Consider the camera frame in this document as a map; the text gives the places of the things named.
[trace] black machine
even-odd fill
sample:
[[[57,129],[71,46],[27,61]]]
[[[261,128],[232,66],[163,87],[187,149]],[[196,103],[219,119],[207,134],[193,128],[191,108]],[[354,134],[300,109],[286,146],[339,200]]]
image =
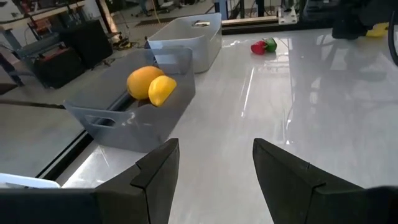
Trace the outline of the black machine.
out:
[[[398,188],[363,189],[255,139],[257,178],[275,224],[398,223]]]
[[[99,20],[92,20],[60,33],[61,41],[73,47],[86,68],[93,68],[112,53],[112,46]]]
[[[57,89],[83,74],[86,69],[74,49],[62,47],[52,55],[41,55],[35,59],[34,70],[43,83]]]
[[[392,60],[398,65],[394,45],[394,24],[397,21],[396,0],[349,0],[340,1],[335,13],[332,36],[336,39],[357,39],[366,35],[374,25],[389,22],[388,44]]]
[[[95,189],[0,189],[1,223],[167,224],[179,157],[170,139]]]

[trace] cable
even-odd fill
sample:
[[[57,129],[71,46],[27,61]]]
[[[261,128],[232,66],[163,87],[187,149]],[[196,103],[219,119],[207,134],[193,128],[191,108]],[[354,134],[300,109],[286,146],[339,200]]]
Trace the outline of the cable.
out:
[[[269,14],[269,12],[267,12],[267,9],[264,7],[264,12],[267,14],[267,16],[271,16],[270,14]]]
[[[123,21],[124,21],[124,25],[126,26],[126,29],[128,30],[128,33],[125,32],[125,34],[130,38],[130,27],[127,25],[127,21],[126,18],[123,15],[123,12],[120,11],[120,15],[122,15]]]
[[[233,1],[234,1],[234,4],[232,5],[232,0],[229,0],[229,11],[231,11],[231,12],[232,12],[233,8],[236,6],[236,1],[235,0],[233,0]]]
[[[157,19],[157,22],[160,24],[160,19],[159,19],[159,17],[157,17],[157,12],[156,12],[156,7],[155,7],[155,1],[154,0],[152,0],[152,5],[154,6],[154,12],[155,12],[155,17]]]
[[[252,12],[253,12],[254,3],[256,3],[256,0],[253,0],[253,4],[251,5],[251,9],[250,9],[250,18],[251,18],[251,14],[252,14]]]
[[[396,12],[397,11],[393,11],[390,18],[390,24],[388,27],[388,48],[390,50],[392,61],[398,66],[398,55],[397,55],[396,45],[394,43],[394,37],[396,34],[394,31]]]

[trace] yellow object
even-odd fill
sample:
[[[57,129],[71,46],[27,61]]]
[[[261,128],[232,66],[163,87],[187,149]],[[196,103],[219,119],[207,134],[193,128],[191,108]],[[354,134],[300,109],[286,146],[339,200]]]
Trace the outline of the yellow object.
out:
[[[155,106],[162,106],[176,86],[177,82],[165,75],[155,78],[148,90],[150,102]]]
[[[133,71],[127,78],[127,91],[137,100],[148,98],[148,89],[150,83],[165,73],[153,66],[145,66]]]
[[[388,22],[376,24],[366,33],[366,37],[384,37],[388,33]]]

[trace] white table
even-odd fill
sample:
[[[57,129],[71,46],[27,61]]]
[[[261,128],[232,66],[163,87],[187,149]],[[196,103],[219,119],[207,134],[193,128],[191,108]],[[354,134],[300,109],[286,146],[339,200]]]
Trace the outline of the white table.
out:
[[[277,53],[251,54],[265,37]],[[196,81],[170,136],[180,170],[169,223],[272,223],[254,138],[362,187],[398,185],[398,68],[386,40],[333,40],[329,29],[227,35]],[[64,187],[96,187],[142,156],[92,143]]]

